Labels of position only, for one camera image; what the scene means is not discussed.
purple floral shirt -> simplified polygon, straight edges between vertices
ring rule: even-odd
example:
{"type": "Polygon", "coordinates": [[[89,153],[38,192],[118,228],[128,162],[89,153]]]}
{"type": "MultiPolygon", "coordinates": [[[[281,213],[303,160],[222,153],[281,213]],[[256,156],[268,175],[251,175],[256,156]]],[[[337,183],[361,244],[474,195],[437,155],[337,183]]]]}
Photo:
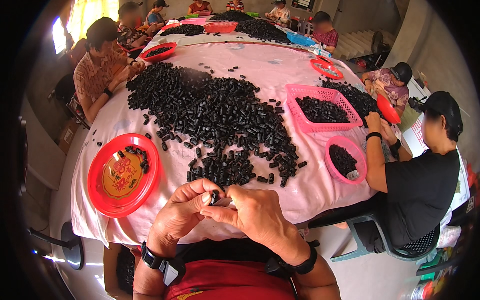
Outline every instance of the purple floral shirt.
{"type": "Polygon", "coordinates": [[[408,102],[408,87],[396,86],[390,81],[391,72],[389,69],[379,69],[368,72],[368,78],[372,81],[375,88],[379,87],[385,91],[388,100],[396,108],[404,111],[408,102]]]}

blue plastic basket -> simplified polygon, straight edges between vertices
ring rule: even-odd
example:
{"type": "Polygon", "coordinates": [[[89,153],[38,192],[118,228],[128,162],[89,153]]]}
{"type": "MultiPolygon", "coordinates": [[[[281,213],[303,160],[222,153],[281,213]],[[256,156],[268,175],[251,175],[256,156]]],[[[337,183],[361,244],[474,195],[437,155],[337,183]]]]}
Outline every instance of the blue plastic basket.
{"type": "Polygon", "coordinates": [[[287,32],[287,38],[290,42],[302,46],[310,47],[316,44],[311,38],[293,32],[287,32]]]}

cardboard box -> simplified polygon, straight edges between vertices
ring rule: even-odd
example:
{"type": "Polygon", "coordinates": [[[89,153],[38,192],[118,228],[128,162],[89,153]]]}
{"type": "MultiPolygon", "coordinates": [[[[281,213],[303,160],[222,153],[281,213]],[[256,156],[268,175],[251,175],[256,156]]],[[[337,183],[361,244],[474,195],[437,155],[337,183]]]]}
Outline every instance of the cardboard box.
{"type": "Polygon", "coordinates": [[[63,127],[63,130],[61,131],[60,139],[58,140],[57,145],[65,154],[68,154],[68,149],[72,144],[73,137],[75,136],[77,129],[78,124],[75,120],[71,119],[67,121],[67,123],[63,127]]]}
{"type": "MultiPolygon", "coordinates": [[[[110,243],[110,249],[103,248],[103,276],[105,281],[105,292],[117,300],[132,300],[132,296],[119,288],[117,279],[117,256],[123,245],[110,243]]],[[[140,252],[134,246],[128,246],[130,252],[135,256],[135,269],[142,259],[140,252]]]]}

person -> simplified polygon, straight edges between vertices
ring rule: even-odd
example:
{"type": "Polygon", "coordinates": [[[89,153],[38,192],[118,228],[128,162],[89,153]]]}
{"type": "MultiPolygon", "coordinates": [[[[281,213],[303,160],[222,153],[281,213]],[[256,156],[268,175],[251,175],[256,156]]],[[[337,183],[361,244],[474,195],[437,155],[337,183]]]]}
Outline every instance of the person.
{"type": "Polygon", "coordinates": [[[213,12],[210,2],[203,0],[193,0],[193,3],[188,7],[187,14],[194,14],[199,12],[213,12]]]}
{"type": "MultiPolygon", "coordinates": [[[[147,38],[151,37],[156,30],[156,24],[152,24],[145,32],[135,29],[135,20],[140,15],[140,9],[137,3],[129,1],[120,6],[118,10],[121,35],[118,37],[118,43],[127,50],[144,46],[148,43],[147,38]]],[[[137,58],[142,49],[128,52],[131,58],[137,58]]]]}
{"type": "Polygon", "coordinates": [[[137,265],[133,279],[133,299],[137,300],[295,299],[293,283],[286,276],[265,272],[265,263],[272,257],[295,266],[296,273],[288,276],[294,278],[302,299],[340,299],[332,270],[297,228],[285,220],[275,191],[231,185],[222,192],[208,179],[186,183],[158,212],[142,246],[142,257],[143,263],[137,265]],[[213,190],[220,191],[219,197],[231,198],[236,210],[208,206],[213,190]],[[205,219],[229,224],[243,231],[248,239],[177,245],[205,219]],[[159,266],[162,260],[168,262],[168,268],[186,270],[183,277],[162,267],[167,263],[159,266]]]}
{"type": "Polygon", "coordinates": [[[275,4],[275,7],[270,13],[265,13],[265,17],[277,23],[282,27],[287,27],[290,23],[290,10],[285,5],[285,0],[276,0],[272,4],[275,4]]]}
{"type": "Polygon", "coordinates": [[[330,53],[335,51],[338,43],[338,32],[332,27],[332,19],[326,12],[319,11],[312,19],[314,32],[306,34],[315,43],[325,45],[324,50],[330,53]]]}
{"type": "Polygon", "coordinates": [[[227,12],[228,11],[238,11],[238,12],[245,12],[243,7],[243,2],[240,0],[233,0],[227,3],[227,12]]]}
{"type": "Polygon", "coordinates": [[[407,83],[412,78],[412,69],[406,62],[399,62],[391,69],[364,73],[361,78],[370,95],[376,93],[388,99],[402,117],[409,98],[407,83]]]}
{"type": "Polygon", "coordinates": [[[86,33],[87,52],[73,72],[77,97],[90,123],[94,122],[98,111],[118,85],[145,69],[142,61],[136,62],[113,50],[112,42],[118,34],[117,25],[110,18],[103,17],[93,22],[86,33]],[[125,68],[114,76],[113,67],[116,64],[125,68]]]}
{"type": "MultiPolygon", "coordinates": [[[[439,91],[430,95],[421,110],[425,113],[422,136],[428,149],[415,158],[378,113],[370,112],[365,117],[369,129],[366,179],[379,191],[374,206],[380,210],[394,248],[422,238],[440,223],[458,181],[456,143],[463,123],[457,102],[449,93],[439,91]],[[385,163],[382,139],[398,150],[399,161],[385,163]]],[[[355,229],[367,250],[385,250],[372,221],[355,224],[355,229]]]]}
{"type": "Polygon", "coordinates": [[[160,30],[163,26],[165,26],[168,22],[163,20],[162,15],[160,12],[163,10],[164,7],[169,7],[170,5],[165,3],[165,0],[157,0],[153,3],[152,10],[147,14],[145,18],[145,22],[148,26],[156,24],[155,30],[160,30]]]}

black t-shirt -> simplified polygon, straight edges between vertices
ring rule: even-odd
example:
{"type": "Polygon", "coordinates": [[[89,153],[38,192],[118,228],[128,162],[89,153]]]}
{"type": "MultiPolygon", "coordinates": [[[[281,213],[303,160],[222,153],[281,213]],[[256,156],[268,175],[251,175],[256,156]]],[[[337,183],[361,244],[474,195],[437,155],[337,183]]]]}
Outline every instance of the black t-shirt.
{"type": "Polygon", "coordinates": [[[459,171],[456,149],[445,155],[429,149],[410,161],[385,164],[385,221],[394,247],[418,240],[440,223],[452,203],[459,171]]]}

